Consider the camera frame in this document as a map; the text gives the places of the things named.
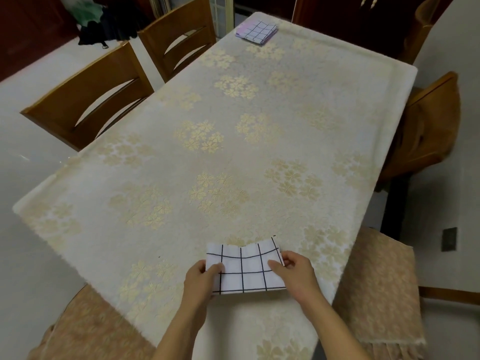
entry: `dining table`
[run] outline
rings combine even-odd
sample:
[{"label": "dining table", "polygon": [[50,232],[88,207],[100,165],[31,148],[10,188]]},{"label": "dining table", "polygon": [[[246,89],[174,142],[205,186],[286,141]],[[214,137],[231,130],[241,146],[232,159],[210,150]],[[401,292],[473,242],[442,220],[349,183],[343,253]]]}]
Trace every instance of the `dining table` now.
[{"label": "dining table", "polygon": [[[157,345],[207,243],[276,236],[332,302],[417,69],[263,13],[219,40],[13,210]],[[286,290],[217,296],[193,359],[309,359]]]}]

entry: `green cloth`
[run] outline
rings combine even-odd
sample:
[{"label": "green cloth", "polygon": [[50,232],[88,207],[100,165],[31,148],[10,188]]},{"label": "green cloth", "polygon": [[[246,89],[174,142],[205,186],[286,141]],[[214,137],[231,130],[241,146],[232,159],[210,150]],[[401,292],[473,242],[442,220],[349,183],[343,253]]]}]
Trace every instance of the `green cloth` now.
[{"label": "green cloth", "polygon": [[100,17],[103,14],[102,7],[102,5],[93,1],[78,0],[69,8],[69,12],[76,19],[77,23],[81,26],[87,26],[89,21],[100,22]]}]

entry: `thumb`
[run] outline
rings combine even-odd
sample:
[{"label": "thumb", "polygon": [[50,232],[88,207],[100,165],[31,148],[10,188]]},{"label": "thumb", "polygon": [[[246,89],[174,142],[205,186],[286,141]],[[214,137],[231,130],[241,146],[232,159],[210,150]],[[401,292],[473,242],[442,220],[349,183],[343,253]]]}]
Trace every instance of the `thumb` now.
[{"label": "thumb", "polygon": [[270,269],[272,269],[272,272],[277,274],[280,278],[284,279],[285,281],[285,276],[287,275],[289,270],[285,266],[283,266],[281,263],[275,260],[268,260],[267,263]]},{"label": "thumb", "polygon": [[210,268],[208,268],[206,274],[207,276],[213,278],[221,271],[225,271],[225,266],[223,265],[223,263],[219,262],[217,264],[213,264]]}]

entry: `hand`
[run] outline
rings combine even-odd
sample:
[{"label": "hand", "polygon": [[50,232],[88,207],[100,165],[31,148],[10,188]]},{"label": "hand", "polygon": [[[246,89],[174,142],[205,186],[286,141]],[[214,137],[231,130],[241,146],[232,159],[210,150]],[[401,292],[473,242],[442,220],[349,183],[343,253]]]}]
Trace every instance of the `hand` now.
[{"label": "hand", "polygon": [[268,266],[283,279],[286,289],[300,304],[303,313],[309,318],[315,301],[326,301],[320,290],[310,260],[293,251],[282,252],[285,266],[275,260],[268,260]]},{"label": "hand", "polygon": [[213,281],[225,267],[222,263],[212,265],[205,271],[205,260],[197,261],[185,275],[183,297],[178,313],[193,316],[195,331],[199,331],[207,317],[207,305],[212,296]]}]

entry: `forearm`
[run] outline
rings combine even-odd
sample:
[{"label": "forearm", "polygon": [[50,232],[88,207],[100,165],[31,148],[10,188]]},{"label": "forearm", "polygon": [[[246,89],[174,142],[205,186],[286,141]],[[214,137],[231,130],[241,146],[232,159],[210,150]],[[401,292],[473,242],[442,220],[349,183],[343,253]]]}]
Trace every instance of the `forearm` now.
[{"label": "forearm", "polygon": [[319,294],[304,308],[328,360],[370,360],[345,322]]},{"label": "forearm", "polygon": [[197,336],[194,318],[194,313],[179,310],[158,344],[152,360],[191,359]]}]

